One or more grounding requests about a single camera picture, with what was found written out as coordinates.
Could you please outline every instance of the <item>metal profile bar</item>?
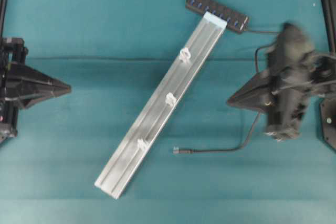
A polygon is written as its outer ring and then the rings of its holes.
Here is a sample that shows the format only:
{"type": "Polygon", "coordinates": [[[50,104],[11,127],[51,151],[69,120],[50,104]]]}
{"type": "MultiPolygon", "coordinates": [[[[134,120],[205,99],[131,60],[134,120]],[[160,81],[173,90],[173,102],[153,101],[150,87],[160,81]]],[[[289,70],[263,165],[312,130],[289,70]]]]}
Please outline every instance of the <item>metal profile bar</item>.
{"type": "Polygon", "coordinates": [[[226,22],[206,13],[95,182],[118,199],[183,94],[223,34],[226,22]]]}

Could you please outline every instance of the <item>teal cloth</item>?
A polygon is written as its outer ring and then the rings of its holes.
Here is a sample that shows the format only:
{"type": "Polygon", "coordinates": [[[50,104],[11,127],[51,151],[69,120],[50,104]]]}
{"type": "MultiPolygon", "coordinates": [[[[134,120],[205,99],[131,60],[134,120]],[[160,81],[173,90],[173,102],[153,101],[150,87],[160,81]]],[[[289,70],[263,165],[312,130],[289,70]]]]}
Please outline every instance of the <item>teal cloth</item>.
{"type": "MultiPolygon", "coordinates": [[[[328,50],[320,0],[219,1],[254,29],[291,20],[328,50]]],[[[265,136],[263,116],[239,152],[172,154],[245,138],[255,112],[225,101],[254,74],[269,35],[226,31],[122,197],[94,187],[200,19],[184,0],[8,0],[4,35],[23,37],[27,64],[72,93],[21,111],[18,137],[0,147],[1,224],[335,220],[336,155],[321,138],[318,99],[296,140],[265,136]]]]}

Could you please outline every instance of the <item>cable connector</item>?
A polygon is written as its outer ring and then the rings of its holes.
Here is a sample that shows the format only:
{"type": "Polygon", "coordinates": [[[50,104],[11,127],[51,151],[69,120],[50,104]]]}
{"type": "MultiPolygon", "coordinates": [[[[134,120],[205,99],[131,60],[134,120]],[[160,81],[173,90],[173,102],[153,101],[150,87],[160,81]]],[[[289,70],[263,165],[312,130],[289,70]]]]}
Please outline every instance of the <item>cable connector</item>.
{"type": "Polygon", "coordinates": [[[180,149],[179,147],[173,148],[174,154],[193,154],[194,151],[192,149],[180,149]]]}

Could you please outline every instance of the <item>black cable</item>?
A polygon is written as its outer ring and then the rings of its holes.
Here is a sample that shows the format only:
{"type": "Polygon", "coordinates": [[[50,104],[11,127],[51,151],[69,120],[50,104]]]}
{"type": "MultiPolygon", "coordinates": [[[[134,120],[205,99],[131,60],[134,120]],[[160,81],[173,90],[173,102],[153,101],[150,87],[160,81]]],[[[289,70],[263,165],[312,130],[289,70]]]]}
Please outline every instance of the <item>black cable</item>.
{"type": "MultiPolygon", "coordinates": [[[[274,43],[272,44],[269,44],[269,45],[264,45],[264,46],[261,46],[261,47],[258,47],[257,50],[255,51],[255,54],[254,54],[254,61],[255,61],[255,66],[256,66],[256,72],[259,73],[259,67],[258,67],[258,52],[259,50],[263,49],[263,48],[268,48],[270,46],[274,45],[274,43]]],[[[198,149],[189,149],[189,148],[178,148],[178,147],[174,147],[174,154],[180,154],[180,153],[184,153],[184,154],[193,154],[193,153],[214,153],[214,152],[234,152],[234,151],[238,151],[242,148],[244,148],[248,142],[250,141],[250,138],[251,138],[251,135],[254,131],[254,128],[256,127],[258,121],[259,121],[259,118],[260,118],[260,112],[258,112],[258,114],[256,115],[256,118],[254,119],[248,133],[247,133],[247,136],[245,138],[245,140],[240,144],[238,145],[237,147],[235,148],[228,148],[228,149],[203,149],[203,150],[198,150],[198,149]]]]}
{"type": "Polygon", "coordinates": [[[264,46],[261,46],[261,47],[258,47],[257,50],[255,51],[254,53],[254,64],[256,65],[256,71],[257,73],[259,73],[259,67],[258,67],[258,52],[264,48],[268,48],[268,47],[271,47],[273,46],[274,43],[271,43],[271,44],[268,44],[268,45],[264,45],[264,46]]]}
{"type": "Polygon", "coordinates": [[[274,35],[279,34],[278,31],[252,30],[252,29],[249,29],[247,27],[245,28],[244,31],[247,31],[249,33],[255,33],[255,34],[274,34],[274,35]]]}
{"type": "Polygon", "coordinates": [[[251,135],[252,135],[252,133],[254,131],[254,128],[257,125],[258,121],[259,121],[259,118],[260,118],[260,112],[258,112],[256,118],[254,119],[253,124],[251,125],[251,128],[249,129],[245,140],[238,147],[229,148],[229,149],[204,149],[204,150],[174,148],[174,153],[175,154],[179,154],[179,153],[192,154],[192,153],[205,153],[205,152],[234,152],[234,151],[238,151],[238,150],[244,148],[248,144],[248,142],[249,142],[249,140],[251,138],[251,135]]]}

